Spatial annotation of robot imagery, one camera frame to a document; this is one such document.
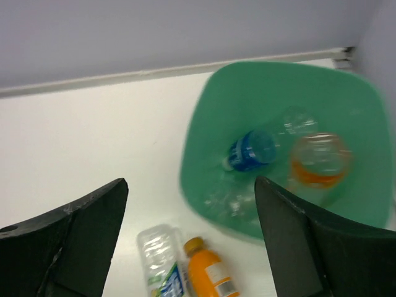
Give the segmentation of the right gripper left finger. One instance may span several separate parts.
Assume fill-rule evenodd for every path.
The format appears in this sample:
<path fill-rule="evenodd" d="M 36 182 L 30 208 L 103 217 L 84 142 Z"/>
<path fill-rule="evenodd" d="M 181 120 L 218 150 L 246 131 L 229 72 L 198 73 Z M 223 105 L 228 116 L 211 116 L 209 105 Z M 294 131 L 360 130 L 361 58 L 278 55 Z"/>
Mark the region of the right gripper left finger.
<path fill-rule="evenodd" d="M 101 296 L 124 218 L 119 178 L 1 228 L 1 296 Z"/>

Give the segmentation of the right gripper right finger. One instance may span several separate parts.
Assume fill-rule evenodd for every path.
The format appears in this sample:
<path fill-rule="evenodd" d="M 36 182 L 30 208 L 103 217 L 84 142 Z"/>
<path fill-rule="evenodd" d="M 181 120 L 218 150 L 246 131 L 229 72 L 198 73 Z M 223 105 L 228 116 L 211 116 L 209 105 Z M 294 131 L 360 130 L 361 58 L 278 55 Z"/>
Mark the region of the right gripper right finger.
<path fill-rule="evenodd" d="M 255 198 L 277 296 L 395 296 L 395 232 L 343 218 L 270 179 Z"/>

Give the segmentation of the clear plastic bottle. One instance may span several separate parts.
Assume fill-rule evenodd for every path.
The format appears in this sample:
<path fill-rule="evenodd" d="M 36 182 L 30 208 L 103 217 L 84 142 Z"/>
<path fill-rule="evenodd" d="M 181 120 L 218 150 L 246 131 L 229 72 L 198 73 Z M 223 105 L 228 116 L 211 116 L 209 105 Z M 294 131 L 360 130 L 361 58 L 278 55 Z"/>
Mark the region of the clear plastic bottle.
<path fill-rule="evenodd" d="M 206 210 L 223 223 L 258 220 L 254 181 L 224 179 L 217 181 L 204 195 Z"/>

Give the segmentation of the blue green label bottle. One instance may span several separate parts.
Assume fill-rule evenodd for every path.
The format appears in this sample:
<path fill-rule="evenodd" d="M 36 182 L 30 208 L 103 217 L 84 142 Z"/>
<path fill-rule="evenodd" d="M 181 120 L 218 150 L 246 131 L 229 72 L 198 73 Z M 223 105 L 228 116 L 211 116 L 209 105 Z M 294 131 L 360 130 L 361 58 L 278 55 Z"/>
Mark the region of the blue green label bottle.
<path fill-rule="evenodd" d="M 141 231 L 137 246 L 148 296 L 192 296 L 175 228 L 161 224 Z"/>

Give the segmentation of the tall orange label bottle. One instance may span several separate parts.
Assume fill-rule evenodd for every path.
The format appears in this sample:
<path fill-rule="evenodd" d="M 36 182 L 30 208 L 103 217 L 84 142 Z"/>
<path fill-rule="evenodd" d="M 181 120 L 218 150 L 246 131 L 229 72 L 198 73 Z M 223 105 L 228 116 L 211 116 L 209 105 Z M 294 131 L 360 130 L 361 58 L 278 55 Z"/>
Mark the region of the tall orange label bottle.
<path fill-rule="evenodd" d="M 290 152 L 290 176 L 298 184 L 330 189 L 348 173 L 352 152 L 333 133 L 321 132 L 299 138 Z"/>

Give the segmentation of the small orange juice bottle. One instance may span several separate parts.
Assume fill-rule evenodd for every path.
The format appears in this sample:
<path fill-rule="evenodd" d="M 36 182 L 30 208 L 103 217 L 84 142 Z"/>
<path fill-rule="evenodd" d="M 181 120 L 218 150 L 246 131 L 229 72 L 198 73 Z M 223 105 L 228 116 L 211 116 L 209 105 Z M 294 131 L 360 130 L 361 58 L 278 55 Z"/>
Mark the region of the small orange juice bottle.
<path fill-rule="evenodd" d="M 201 237 L 191 238 L 183 249 L 189 258 L 187 273 L 196 296 L 241 296 L 220 256 Z"/>

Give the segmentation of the blue label Pocari bottle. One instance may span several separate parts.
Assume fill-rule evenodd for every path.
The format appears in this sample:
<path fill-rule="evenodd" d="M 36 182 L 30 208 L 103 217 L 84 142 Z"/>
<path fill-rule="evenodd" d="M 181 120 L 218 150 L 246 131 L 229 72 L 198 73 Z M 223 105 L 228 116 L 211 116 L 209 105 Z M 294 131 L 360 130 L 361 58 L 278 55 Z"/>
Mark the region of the blue label Pocari bottle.
<path fill-rule="evenodd" d="M 227 171 L 239 172 L 271 165 L 287 157 L 299 138 L 317 130 L 317 119 L 311 113 L 290 106 L 233 142 L 222 165 Z"/>

